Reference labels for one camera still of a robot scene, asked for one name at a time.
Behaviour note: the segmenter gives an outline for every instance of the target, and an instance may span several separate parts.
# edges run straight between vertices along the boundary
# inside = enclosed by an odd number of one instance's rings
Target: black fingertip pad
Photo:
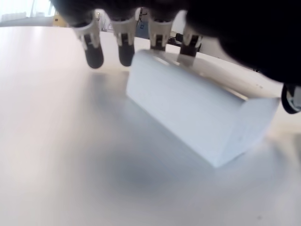
[[[122,45],[119,48],[119,60],[125,67],[129,67],[132,64],[133,56],[135,54],[134,45]]]

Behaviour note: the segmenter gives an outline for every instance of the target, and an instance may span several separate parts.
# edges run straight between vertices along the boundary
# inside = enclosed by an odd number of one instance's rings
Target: white table surface
[[[270,138],[212,169],[126,97],[101,42],[91,70],[71,29],[0,28],[0,225],[301,225],[300,116],[279,107]]]

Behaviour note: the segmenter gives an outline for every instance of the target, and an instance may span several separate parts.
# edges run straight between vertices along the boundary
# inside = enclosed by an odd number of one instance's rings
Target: robotic hand
[[[51,0],[74,29],[92,68],[103,64],[99,28],[94,10],[101,8],[111,19],[119,46],[119,59],[130,66],[134,49],[135,10],[150,12],[150,48],[165,51],[173,20],[187,10],[181,54],[195,57],[200,35],[216,37],[221,47],[240,63],[284,83],[282,103],[288,113],[301,111],[301,32],[298,1],[270,2],[198,0]]]

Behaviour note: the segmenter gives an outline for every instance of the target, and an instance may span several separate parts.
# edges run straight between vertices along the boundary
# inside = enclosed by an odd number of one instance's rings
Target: white block
[[[185,66],[175,57],[137,52],[127,95],[215,167],[263,137],[279,98],[263,87],[252,91],[234,69],[230,73],[204,59]]]

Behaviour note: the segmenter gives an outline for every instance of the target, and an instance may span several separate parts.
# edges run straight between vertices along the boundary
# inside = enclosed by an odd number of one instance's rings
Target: white foam block
[[[206,60],[196,59],[187,67],[173,58],[136,53],[127,95],[215,167],[264,136],[279,98],[263,87],[252,92],[231,70]]]

